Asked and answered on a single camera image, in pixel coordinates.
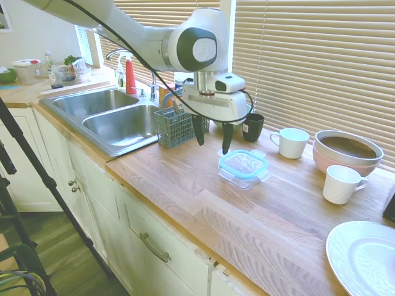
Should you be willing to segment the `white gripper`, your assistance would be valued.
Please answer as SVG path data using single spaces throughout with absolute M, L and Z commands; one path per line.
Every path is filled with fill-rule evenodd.
M 217 122 L 231 121 L 237 125 L 247 114 L 246 96 L 241 91 L 229 94 L 214 92 L 211 96 L 202 96 L 193 84 L 184 84 L 181 99 L 183 110 L 193 115 L 194 133 L 200 146 L 204 144 L 201 116 Z M 233 125 L 222 123 L 222 130 L 222 154 L 227 154 L 233 137 Z

